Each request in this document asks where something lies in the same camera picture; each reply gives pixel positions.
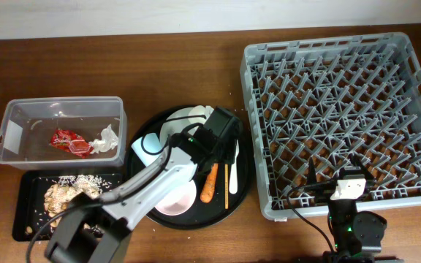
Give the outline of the light blue plastic cup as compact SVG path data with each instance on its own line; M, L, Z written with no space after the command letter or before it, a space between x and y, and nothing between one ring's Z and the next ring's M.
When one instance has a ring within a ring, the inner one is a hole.
M147 167L159 157L159 154L154 155L154 153L159 152L162 149L162 145L156 133L150 133L135 140L131 149Z

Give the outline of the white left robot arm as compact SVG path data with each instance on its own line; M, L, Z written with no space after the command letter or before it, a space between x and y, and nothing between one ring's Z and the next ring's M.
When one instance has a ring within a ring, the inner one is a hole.
M204 123L170 135L146 168L92 199L78 194L56 215L59 224L46 249L50 262L122 262L134 228L167 194L213 164L233 162L241 120L223 107Z

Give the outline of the pink bowl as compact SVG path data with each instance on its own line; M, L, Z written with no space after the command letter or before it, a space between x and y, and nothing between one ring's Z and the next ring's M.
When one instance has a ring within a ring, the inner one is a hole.
M164 197L155 209L166 216L178 216L185 213L195 201L197 187L193 180L173 189Z

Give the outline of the grey round plate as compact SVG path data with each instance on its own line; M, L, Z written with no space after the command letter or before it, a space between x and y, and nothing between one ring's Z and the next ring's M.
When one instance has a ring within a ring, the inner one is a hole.
M170 115L167 118L167 119L171 119L171 118L183 117L183 119L165 122L162 125L161 130L160 130L160 134L159 134L159 141L160 141L162 146L165 145L166 140L170 135L172 135L174 133L180 133L184 128L193 124L193 123L190 123L188 120L186 120L185 111L188 108L191 108L191 107L185 107L183 109L180 109L180 110L174 112L172 115Z

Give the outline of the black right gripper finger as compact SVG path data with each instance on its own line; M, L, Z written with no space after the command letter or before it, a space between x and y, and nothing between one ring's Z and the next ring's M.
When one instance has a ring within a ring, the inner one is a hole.
M360 169L361 171L363 172L367 171L366 167L363 165L360 158L356 154L352 156L352 163L356 168Z
M307 184L315 184L316 182L316 167L314 165L313 159L310 158L308 162Z

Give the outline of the clear plastic bin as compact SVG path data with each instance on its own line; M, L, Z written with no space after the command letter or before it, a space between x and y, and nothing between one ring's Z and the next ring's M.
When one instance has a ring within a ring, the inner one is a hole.
M118 144L82 158L50 144L57 129L101 140L110 127ZM23 170L120 167L126 154L127 116L117 96L74 96L14 99L0 127L0 164Z

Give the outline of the white paper cup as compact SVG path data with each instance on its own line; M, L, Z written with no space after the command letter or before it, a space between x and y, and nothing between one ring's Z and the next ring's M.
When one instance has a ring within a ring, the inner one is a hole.
M186 120L188 120L190 123L204 123L213 111L214 109L211 106L197 105L195 107L186 109Z

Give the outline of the black round tray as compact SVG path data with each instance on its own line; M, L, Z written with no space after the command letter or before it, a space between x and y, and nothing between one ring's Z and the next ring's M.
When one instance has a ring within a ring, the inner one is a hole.
M164 121L175 111L184 109L185 107L191 107L191 105L172 107L156 114L153 117L150 117L134 133L134 136L129 142L128 151L126 154L126 163L124 166L126 175L124 175L124 180L130 179L140 170L145 168L145 165L132 150L132 143L144 134L153 132L159 134L160 128L162 127ZM235 210L238 209L243 200L246 198L246 195L251 189L251 184L256 177L252 138L251 133L247 127L243 126L243 132L239 136L238 142L240 150L236 161L238 190L236 194L229 194L228 209L224 208L224 168L219 167L215 193L213 195L213 199L209 203L200 201L199 191L199 194L197 194L193 205L186 212L177 216L166 216L154 208L147 214L147 217L152 221L168 228L192 230L212 226L230 216ZM197 185L197 190L202 190L202 187L205 183L205 176L195 175L193 179Z

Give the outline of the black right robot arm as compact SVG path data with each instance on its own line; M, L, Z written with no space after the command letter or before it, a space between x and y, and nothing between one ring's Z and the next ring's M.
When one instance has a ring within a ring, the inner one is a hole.
M323 262L374 262L382 250L387 220L357 210L357 203L366 198L376 178L357 156L350 161L349 167L326 181L316 179L314 162L309 161L307 189L313 191L316 201L327 205L327 224L335 241L335 250L324 252Z

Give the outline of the black rectangular tray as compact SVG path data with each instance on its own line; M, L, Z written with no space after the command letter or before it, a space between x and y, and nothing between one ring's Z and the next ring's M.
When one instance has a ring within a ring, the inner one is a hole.
M20 181L12 238L18 242L29 241L49 219L44 206L45 194L54 185L72 186L77 178L91 181L100 192L114 189L126 177L116 169L32 170Z

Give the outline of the red snack wrapper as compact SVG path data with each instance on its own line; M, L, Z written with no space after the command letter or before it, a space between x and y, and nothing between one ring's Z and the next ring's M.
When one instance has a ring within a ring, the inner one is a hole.
M50 145L83 159L93 150L93 147L79 134L59 128L55 130L54 135L51 137Z

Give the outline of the grey dishwasher rack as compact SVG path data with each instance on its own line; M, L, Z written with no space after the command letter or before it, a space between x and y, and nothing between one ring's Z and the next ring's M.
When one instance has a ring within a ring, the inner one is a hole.
M259 206L271 221L323 216L306 183L356 154L376 184L358 205L421 205L421 68L401 32L248 45L240 65Z

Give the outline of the white plastic fork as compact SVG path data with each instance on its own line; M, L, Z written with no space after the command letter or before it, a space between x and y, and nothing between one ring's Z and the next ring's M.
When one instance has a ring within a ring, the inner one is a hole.
M230 168L229 192L231 194L236 194L238 191L238 171L237 171L238 154L239 154L239 144L238 144L238 141L236 141L234 162Z

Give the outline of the peanut shells and rice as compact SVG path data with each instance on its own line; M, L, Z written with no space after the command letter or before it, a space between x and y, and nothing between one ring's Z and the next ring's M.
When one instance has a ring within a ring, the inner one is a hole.
M80 193L92 199L119 186L123 176L101 175L44 175L31 182L28 211L22 231L25 240L40 230L43 224L67 209L71 200Z

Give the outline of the orange carrot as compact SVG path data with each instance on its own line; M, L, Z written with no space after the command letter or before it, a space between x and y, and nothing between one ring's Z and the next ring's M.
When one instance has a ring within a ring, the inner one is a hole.
M200 200L204 203L209 203L213 198L214 191L215 191L215 185L216 185L216 177L217 177L217 174L218 174L218 169L219 169L219 165L217 163L215 163L211 167L211 170L210 170L208 176L206 177L206 181L205 181L205 184L202 188L201 195L200 195Z

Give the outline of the wooden chopstick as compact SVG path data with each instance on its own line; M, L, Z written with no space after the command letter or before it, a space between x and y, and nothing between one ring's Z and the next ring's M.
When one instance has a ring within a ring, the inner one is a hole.
M229 182L230 182L230 176L229 176L229 165L224 165L224 207L225 210L229 209Z

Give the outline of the white tissue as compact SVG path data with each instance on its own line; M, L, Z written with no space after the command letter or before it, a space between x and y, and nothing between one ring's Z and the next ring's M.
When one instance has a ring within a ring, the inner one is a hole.
M101 138L95 139L88 144L92 147L91 154L104 153L113 150L118 146L118 135L113 131L112 126L108 125L100 133Z

